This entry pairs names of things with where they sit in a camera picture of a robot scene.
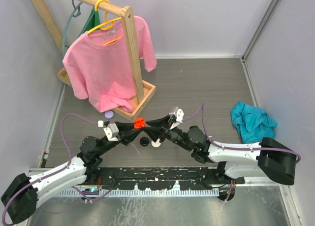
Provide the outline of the red earbud case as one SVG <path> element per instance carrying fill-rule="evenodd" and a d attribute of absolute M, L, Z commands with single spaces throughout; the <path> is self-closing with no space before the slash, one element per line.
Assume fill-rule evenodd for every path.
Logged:
<path fill-rule="evenodd" d="M 141 129 L 146 126 L 145 119 L 142 117 L 137 117 L 133 122 L 134 129 Z"/>

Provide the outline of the purple earbud case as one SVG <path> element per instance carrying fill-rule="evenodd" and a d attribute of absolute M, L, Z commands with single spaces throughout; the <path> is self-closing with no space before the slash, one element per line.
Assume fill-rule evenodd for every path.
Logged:
<path fill-rule="evenodd" d="M 112 119 L 114 117 L 114 112 L 112 110 L 108 110 L 104 112 L 104 117 L 106 119 Z"/>

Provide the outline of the white earbud case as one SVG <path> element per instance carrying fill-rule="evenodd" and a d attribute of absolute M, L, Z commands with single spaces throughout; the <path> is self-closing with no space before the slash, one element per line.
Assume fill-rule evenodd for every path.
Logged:
<path fill-rule="evenodd" d="M 161 143 L 158 141 L 158 142 L 153 142 L 151 141 L 151 145 L 154 147 L 154 148 L 158 148 L 161 146 Z"/>

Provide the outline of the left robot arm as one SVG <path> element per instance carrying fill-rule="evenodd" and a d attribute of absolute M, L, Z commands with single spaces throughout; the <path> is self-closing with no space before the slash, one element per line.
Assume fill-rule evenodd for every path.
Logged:
<path fill-rule="evenodd" d="M 101 155 L 118 144 L 128 145 L 141 133 L 145 124 L 98 122 L 105 136 L 88 136 L 82 141 L 80 152 L 51 170 L 31 177 L 25 173 L 17 175 L 5 190 L 0 200 L 4 205 L 2 224 L 16 225 L 28 219 L 37 208 L 63 190 L 82 183 L 92 185 L 98 180 Z"/>

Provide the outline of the black earbud case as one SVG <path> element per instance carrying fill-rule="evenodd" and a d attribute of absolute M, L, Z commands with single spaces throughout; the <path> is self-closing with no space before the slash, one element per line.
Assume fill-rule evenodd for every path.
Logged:
<path fill-rule="evenodd" d="M 148 137 L 141 137 L 139 140 L 139 143 L 141 146 L 145 147 L 148 146 L 150 144 L 150 139 Z"/>

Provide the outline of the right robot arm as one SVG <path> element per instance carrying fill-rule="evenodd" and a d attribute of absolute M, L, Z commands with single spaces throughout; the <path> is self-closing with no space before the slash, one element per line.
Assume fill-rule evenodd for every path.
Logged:
<path fill-rule="evenodd" d="M 299 157 L 278 141 L 265 137 L 250 144 L 212 141 L 198 126 L 182 131 L 175 117 L 147 121 L 143 131 L 155 146 L 164 140 L 189 151 L 199 163 L 218 164 L 216 178 L 226 184 L 240 177 L 264 177 L 291 186 L 295 182 L 295 169 Z"/>

